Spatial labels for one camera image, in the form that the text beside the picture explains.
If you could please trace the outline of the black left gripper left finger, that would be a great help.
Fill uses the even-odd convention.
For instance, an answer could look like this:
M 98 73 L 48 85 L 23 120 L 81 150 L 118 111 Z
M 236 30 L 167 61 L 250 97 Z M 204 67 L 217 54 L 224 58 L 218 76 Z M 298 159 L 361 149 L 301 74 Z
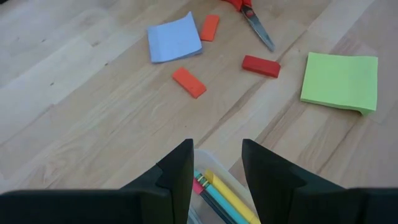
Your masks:
M 15 190 L 0 194 L 0 224 L 186 224 L 193 140 L 120 189 Z

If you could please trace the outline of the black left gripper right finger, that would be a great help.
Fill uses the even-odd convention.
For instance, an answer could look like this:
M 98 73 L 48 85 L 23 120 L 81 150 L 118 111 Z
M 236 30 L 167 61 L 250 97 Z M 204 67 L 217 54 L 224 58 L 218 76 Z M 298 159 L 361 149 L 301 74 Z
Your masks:
M 398 188 L 346 189 L 251 139 L 241 157 L 262 224 L 398 224 Z

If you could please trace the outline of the dark pen with pink cap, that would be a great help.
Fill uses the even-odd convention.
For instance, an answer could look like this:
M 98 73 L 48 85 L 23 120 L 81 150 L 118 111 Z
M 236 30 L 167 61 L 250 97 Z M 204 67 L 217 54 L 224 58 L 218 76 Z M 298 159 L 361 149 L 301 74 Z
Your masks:
M 199 182 L 193 180 L 193 190 L 196 194 L 200 195 L 203 200 L 217 213 L 217 215 L 226 224 L 236 224 L 235 221 L 228 215 L 222 206 L 202 187 Z

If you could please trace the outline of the yellow highlighter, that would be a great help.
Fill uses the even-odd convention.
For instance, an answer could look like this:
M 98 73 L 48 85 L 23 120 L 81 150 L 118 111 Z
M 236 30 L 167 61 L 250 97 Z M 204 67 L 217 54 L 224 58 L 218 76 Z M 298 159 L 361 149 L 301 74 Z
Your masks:
M 249 224 L 261 224 L 258 217 L 249 209 L 233 191 L 219 179 L 211 170 L 205 171 L 205 177 L 218 192 L 239 212 Z

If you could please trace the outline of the clear plastic box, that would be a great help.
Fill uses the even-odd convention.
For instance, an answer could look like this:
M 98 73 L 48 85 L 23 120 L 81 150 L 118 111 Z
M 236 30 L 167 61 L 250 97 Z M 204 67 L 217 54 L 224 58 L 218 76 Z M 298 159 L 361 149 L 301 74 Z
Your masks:
M 238 179 L 226 169 L 209 152 L 194 150 L 194 168 L 201 173 L 209 169 L 215 173 L 258 217 L 251 193 L 248 189 L 243 170 Z M 225 224 L 219 215 L 205 202 L 205 200 L 192 190 L 190 209 L 201 224 Z

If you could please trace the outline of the green sticky note pad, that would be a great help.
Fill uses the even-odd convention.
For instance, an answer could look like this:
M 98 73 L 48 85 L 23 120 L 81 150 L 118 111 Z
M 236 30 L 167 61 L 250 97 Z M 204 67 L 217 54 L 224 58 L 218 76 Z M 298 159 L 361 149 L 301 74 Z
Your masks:
M 378 58 L 310 52 L 300 100 L 367 116 L 377 109 Z

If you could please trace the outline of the orange eraser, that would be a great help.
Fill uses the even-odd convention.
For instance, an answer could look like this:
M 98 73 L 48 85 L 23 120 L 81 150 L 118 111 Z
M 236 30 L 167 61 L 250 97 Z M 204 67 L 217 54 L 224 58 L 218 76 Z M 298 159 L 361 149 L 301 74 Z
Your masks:
M 200 31 L 200 39 L 212 42 L 215 38 L 220 17 L 214 14 L 207 15 Z
M 176 70 L 172 78 L 193 98 L 198 98 L 206 92 L 206 86 L 184 67 Z

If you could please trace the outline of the red eraser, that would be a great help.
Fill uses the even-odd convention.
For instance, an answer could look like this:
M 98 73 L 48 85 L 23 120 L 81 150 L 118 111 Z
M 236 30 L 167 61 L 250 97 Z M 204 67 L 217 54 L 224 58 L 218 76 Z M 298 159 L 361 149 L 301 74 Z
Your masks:
M 251 55 L 243 59 L 242 68 L 272 78 L 278 78 L 281 66 L 278 62 L 266 60 Z

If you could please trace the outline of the pale blue sticky note pad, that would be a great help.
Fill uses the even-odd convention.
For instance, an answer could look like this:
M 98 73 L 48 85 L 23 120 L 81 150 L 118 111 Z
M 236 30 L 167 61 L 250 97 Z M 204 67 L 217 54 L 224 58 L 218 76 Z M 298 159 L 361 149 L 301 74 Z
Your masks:
M 152 63 L 191 57 L 203 50 L 191 11 L 176 21 L 148 27 L 147 38 Z

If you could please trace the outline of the red handled scissors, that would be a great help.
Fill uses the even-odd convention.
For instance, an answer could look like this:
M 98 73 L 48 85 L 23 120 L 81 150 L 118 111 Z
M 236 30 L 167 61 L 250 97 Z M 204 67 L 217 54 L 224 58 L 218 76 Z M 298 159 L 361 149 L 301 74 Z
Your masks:
M 255 33 L 259 36 L 259 38 L 264 42 L 267 48 L 273 52 L 275 50 L 275 45 L 271 40 L 271 37 L 265 30 L 264 26 L 261 24 L 259 18 L 257 17 L 254 9 L 252 8 L 251 0 L 223 0 L 234 6 L 234 8 L 241 12 L 242 15 L 246 18 L 249 25 L 255 31 Z

